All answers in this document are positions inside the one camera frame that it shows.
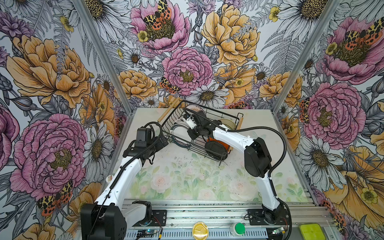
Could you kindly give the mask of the black wire dish rack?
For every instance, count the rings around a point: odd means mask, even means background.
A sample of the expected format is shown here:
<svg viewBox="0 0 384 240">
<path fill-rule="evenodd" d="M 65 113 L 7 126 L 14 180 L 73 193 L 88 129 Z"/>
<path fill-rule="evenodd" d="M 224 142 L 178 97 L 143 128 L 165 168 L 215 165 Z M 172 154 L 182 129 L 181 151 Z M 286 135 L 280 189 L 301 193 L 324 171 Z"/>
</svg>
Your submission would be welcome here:
<svg viewBox="0 0 384 240">
<path fill-rule="evenodd" d="M 217 110 L 186 100 L 176 99 L 159 118 L 159 122 L 162 123 L 163 133 L 169 142 L 216 162 L 223 162 L 232 152 L 233 147 L 214 137 L 198 134 L 190 136 L 189 132 L 193 131 L 193 129 L 187 124 L 187 118 L 194 113 L 200 114 L 208 120 L 221 123 L 230 130 L 241 127 L 244 114 L 236 112 L 236 115 L 233 115 L 226 113 L 225 110 Z"/>
</svg>

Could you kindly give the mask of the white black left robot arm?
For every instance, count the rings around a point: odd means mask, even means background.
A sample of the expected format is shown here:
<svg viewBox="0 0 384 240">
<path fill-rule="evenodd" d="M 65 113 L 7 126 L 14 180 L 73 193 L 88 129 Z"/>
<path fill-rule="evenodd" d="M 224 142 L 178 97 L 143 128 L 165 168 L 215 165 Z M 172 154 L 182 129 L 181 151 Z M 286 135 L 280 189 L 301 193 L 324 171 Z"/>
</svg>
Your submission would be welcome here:
<svg viewBox="0 0 384 240">
<path fill-rule="evenodd" d="M 107 188 L 92 204 L 81 210 L 83 240 L 122 240 L 129 228 L 152 219 L 150 202 L 134 201 L 123 209 L 126 191 L 147 160 L 154 159 L 168 141 L 164 136 L 137 137 L 123 153 L 117 173 Z"/>
</svg>

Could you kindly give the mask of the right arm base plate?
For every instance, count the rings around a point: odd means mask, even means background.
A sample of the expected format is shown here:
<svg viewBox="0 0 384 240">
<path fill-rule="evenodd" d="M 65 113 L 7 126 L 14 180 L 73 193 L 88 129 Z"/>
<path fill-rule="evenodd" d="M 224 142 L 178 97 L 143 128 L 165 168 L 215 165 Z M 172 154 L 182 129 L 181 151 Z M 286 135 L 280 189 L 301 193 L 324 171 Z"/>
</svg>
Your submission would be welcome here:
<svg viewBox="0 0 384 240">
<path fill-rule="evenodd" d="M 288 226 L 292 223 L 287 210 L 285 210 L 284 215 L 279 219 L 268 222 L 262 209 L 248 209 L 244 219 L 248 220 L 251 226 Z"/>
</svg>

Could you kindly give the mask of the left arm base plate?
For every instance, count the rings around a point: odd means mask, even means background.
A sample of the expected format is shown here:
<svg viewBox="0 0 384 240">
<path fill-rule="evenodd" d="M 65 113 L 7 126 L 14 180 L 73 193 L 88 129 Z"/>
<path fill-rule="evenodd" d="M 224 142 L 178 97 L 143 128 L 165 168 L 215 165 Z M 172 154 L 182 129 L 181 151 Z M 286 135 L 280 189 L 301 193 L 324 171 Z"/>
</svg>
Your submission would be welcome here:
<svg viewBox="0 0 384 240">
<path fill-rule="evenodd" d="M 165 227 L 167 222 L 167 210 L 152 210 L 151 220 L 142 220 L 134 224 L 134 227 Z"/>
</svg>

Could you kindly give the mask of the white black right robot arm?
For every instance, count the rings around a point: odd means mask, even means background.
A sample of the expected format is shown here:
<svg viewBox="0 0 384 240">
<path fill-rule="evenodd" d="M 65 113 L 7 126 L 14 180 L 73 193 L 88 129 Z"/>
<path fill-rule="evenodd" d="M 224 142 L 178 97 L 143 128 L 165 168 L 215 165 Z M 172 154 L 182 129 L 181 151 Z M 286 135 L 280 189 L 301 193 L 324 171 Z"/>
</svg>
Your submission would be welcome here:
<svg viewBox="0 0 384 240">
<path fill-rule="evenodd" d="M 225 125 L 219 124 L 218 121 L 210 121 L 207 123 L 196 123 L 192 119 L 186 120 L 189 126 L 189 135 L 191 138 L 198 136 L 207 136 L 215 140 L 224 142 L 225 144 L 233 147 L 235 150 L 244 154 L 244 165 L 246 171 L 256 178 L 256 183 L 262 195 L 262 207 L 265 211 L 277 211 L 283 209 L 284 205 L 279 199 L 273 180 L 271 177 L 272 171 L 277 168 L 284 160 L 287 154 L 287 143 L 283 135 L 277 130 L 270 127 L 251 127 L 248 129 L 230 130 Z M 279 160 L 274 164 L 272 157 L 265 141 L 261 138 L 252 139 L 249 136 L 241 135 L 241 132 L 250 130 L 267 130 L 277 134 L 283 144 L 283 152 Z"/>
</svg>

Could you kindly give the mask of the white plate blue rim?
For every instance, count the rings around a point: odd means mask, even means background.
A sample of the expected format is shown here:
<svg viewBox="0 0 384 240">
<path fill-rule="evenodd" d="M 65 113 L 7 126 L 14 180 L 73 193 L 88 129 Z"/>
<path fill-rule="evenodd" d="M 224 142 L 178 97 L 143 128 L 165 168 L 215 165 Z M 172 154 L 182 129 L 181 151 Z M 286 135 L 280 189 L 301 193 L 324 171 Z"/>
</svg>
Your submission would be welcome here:
<svg viewBox="0 0 384 240">
<path fill-rule="evenodd" d="M 170 130 L 172 142 L 181 148 L 190 148 L 194 144 L 194 140 L 189 136 L 188 129 L 181 124 L 173 125 Z"/>
</svg>

